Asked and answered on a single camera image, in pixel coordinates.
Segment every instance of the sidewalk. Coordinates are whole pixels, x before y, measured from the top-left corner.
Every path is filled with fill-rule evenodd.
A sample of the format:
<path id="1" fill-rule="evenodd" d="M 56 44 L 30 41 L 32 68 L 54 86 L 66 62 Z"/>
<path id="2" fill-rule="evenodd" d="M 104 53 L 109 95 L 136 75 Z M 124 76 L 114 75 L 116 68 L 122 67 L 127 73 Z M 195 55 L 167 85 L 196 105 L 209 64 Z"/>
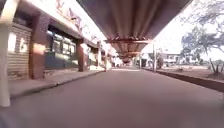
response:
<path id="1" fill-rule="evenodd" d="M 9 81 L 9 91 L 12 98 L 40 92 L 45 89 L 53 88 L 71 81 L 79 80 L 96 75 L 104 70 L 90 70 L 78 72 L 77 70 L 64 70 L 46 75 L 42 80 L 15 80 Z"/>

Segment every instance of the bridge underside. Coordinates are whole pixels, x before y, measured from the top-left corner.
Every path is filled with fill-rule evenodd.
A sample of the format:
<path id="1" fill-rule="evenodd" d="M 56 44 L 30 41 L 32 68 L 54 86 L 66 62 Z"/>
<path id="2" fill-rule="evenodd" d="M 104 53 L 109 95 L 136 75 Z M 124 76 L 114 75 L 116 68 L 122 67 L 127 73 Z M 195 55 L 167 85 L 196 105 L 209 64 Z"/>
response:
<path id="1" fill-rule="evenodd" d="M 191 0 L 78 0 L 121 56 L 140 52 Z"/>

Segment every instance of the pole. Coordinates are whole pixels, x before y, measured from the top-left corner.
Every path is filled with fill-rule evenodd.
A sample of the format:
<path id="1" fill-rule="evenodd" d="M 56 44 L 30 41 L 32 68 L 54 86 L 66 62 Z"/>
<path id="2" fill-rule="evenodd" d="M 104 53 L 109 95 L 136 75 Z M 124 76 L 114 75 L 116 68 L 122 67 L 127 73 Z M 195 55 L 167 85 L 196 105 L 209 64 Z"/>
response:
<path id="1" fill-rule="evenodd" d="M 12 21 L 20 0 L 7 0 L 0 16 L 0 106 L 10 106 L 7 74 L 8 40 Z"/>

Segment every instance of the sky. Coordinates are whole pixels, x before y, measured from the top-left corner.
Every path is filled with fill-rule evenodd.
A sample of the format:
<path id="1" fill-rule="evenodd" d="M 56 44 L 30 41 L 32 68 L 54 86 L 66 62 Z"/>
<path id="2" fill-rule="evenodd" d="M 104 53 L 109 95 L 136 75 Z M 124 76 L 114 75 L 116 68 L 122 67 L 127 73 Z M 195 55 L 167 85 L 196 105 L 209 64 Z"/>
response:
<path id="1" fill-rule="evenodd" d="M 192 4 L 186 7 L 179 15 L 188 16 L 189 14 L 191 14 L 194 10 L 192 9 L 193 4 L 194 1 L 192 2 Z M 194 26 L 191 24 L 183 24 L 182 22 L 180 22 L 179 15 L 177 15 L 154 39 L 154 41 L 156 42 L 156 48 L 162 49 L 163 53 L 179 54 L 182 50 L 182 37 L 194 28 Z M 215 26 L 211 24 L 206 26 L 208 33 L 213 33 L 215 31 L 214 28 Z M 142 53 L 151 53 L 152 51 L 153 45 L 149 44 L 142 50 Z M 211 57 L 213 60 L 224 60 L 224 53 L 216 49 L 212 49 L 209 52 L 209 57 L 207 57 L 207 55 L 205 54 L 202 54 L 201 56 L 205 60 L 208 60 L 209 57 Z"/>

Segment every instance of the storefront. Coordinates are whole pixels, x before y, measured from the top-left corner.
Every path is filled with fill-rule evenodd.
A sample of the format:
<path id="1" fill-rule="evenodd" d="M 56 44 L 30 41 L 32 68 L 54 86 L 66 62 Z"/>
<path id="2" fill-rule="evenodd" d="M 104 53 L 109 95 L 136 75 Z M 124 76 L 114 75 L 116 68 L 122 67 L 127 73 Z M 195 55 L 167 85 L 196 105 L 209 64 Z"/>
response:
<path id="1" fill-rule="evenodd" d="M 45 52 L 45 69 L 78 68 L 77 39 L 49 26 L 47 32 L 48 46 Z"/>

